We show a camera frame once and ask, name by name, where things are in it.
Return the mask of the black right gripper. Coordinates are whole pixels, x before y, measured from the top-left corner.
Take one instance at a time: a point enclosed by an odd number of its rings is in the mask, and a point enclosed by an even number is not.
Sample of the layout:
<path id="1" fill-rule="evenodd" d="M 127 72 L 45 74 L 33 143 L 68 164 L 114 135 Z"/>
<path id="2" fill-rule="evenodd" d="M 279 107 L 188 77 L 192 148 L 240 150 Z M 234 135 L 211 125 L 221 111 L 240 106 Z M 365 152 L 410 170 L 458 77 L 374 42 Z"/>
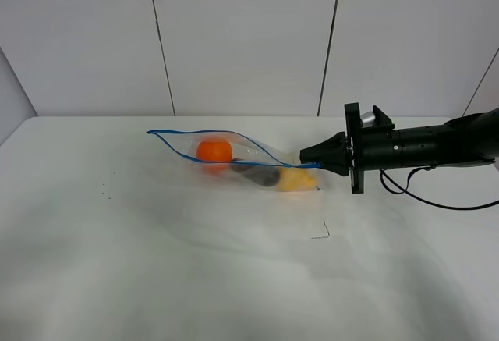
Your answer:
<path id="1" fill-rule="evenodd" d="M 353 194 L 364 192 L 363 138 L 369 134 L 390 132 L 395 128 L 392 120 L 376 105 L 372 107 L 377 119 L 376 125 L 362 127 L 359 103 L 345 105 L 346 134 L 336 133 L 333 137 L 302 149 L 299 160 L 302 164 L 314 164 L 317 168 L 348 176 L 350 169 Z"/>

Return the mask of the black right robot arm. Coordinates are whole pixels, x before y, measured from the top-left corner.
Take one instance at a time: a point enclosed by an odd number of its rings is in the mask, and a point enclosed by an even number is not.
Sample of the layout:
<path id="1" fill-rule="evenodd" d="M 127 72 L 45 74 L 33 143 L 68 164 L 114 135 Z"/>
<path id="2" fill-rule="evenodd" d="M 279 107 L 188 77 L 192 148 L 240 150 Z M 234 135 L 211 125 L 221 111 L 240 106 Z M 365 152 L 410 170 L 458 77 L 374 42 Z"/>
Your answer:
<path id="1" fill-rule="evenodd" d="M 489 165 L 498 158 L 498 110 L 474 113 L 433 126 L 397 129 L 376 105 L 365 115 L 345 105 L 346 131 L 304 148 L 299 160 L 351 179 L 364 191 L 366 171 Z"/>

